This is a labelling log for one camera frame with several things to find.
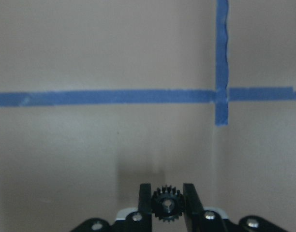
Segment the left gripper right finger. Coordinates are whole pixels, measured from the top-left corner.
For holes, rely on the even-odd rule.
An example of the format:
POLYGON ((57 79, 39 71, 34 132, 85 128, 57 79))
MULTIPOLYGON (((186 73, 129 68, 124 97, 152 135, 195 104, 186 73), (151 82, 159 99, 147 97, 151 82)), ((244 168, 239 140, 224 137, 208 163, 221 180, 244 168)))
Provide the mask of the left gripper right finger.
POLYGON ((184 219, 188 232, 200 232, 200 214, 204 210, 194 184, 183 184, 185 201, 184 219))

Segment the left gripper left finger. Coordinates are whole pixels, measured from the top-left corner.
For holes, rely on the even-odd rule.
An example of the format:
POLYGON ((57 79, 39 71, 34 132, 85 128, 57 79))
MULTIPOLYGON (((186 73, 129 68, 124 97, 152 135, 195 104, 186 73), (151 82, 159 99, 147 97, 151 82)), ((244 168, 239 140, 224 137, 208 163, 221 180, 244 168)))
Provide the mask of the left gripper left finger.
POLYGON ((151 184, 140 184, 138 211, 142 216, 139 221, 141 232, 152 231, 152 206, 151 206, 151 184))

